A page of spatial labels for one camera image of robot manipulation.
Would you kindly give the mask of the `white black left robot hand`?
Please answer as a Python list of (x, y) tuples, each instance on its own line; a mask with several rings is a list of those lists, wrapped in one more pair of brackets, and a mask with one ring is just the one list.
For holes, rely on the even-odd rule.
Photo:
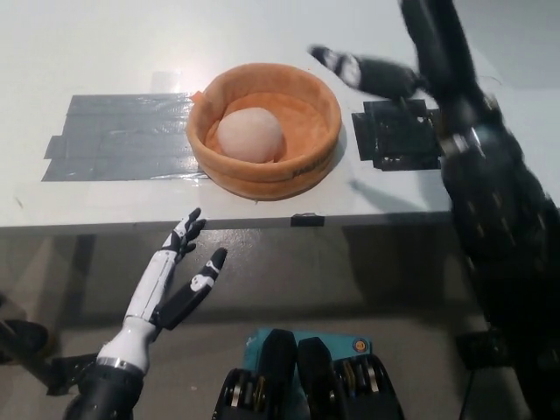
[(200, 214), (196, 208), (182, 219), (154, 253), (132, 295), (120, 332), (98, 353), (98, 365), (146, 376), (150, 344), (161, 330), (173, 330), (211, 292), (227, 257), (224, 248), (218, 248), (175, 295), (166, 296), (177, 265), (194, 250), (193, 241), (206, 224)]

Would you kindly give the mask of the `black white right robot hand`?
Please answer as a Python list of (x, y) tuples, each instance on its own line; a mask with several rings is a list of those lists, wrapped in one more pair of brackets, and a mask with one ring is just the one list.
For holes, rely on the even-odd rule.
[(511, 136), (499, 108), (482, 91), (463, 27), (452, 1), (401, 1), (400, 10), (416, 49), (417, 70), (385, 59), (312, 45), (308, 53), (350, 88), (404, 102), (424, 91), (439, 108), (444, 138), (456, 147), (486, 152)]

